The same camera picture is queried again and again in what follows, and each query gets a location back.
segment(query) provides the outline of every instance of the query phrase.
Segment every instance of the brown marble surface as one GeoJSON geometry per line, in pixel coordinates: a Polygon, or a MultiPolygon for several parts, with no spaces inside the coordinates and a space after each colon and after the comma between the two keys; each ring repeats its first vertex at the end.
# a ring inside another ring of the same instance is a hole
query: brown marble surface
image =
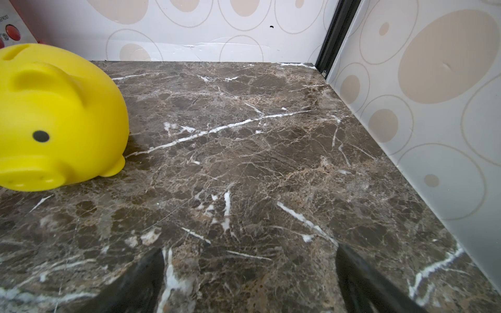
{"type": "Polygon", "coordinates": [[[345,312],[338,242],[429,312],[501,310],[316,70],[97,65],[128,106],[125,168],[46,192],[0,189],[0,311],[71,312],[158,246],[173,269],[158,312],[345,312]]]}

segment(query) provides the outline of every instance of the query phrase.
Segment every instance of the piggy bank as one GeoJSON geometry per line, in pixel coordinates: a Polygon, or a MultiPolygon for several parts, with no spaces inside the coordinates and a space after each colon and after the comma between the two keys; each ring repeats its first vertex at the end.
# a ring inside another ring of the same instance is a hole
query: piggy bank
{"type": "Polygon", "coordinates": [[[122,170],[124,99],[94,64],[63,49],[0,49],[0,186],[41,191],[122,170]]]}

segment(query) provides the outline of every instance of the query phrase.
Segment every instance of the black door frame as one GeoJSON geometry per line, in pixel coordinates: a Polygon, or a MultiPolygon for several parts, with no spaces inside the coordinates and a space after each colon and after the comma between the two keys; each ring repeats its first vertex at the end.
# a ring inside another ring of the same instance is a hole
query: black door frame
{"type": "Polygon", "coordinates": [[[315,67],[327,78],[361,0],[339,0],[315,67]]]}

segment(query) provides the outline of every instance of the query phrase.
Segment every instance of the piggy bank eye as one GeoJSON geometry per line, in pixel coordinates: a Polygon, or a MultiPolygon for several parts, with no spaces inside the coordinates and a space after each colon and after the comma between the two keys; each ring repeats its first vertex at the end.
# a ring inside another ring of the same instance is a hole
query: piggy bank eye
{"type": "Polygon", "coordinates": [[[37,130],[33,133],[33,139],[38,142],[47,142],[49,138],[49,134],[47,134],[43,130],[37,130]]]}

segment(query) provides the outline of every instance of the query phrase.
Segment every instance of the piggy bank leg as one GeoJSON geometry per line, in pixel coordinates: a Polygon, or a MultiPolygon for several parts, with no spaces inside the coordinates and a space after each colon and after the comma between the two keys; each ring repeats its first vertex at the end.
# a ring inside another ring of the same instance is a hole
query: piggy bank leg
{"type": "Polygon", "coordinates": [[[109,177],[118,174],[125,166],[125,159],[123,155],[120,156],[120,158],[113,164],[112,167],[110,167],[107,171],[104,173],[100,174],[99,176],[103,177],[109,177]]]}

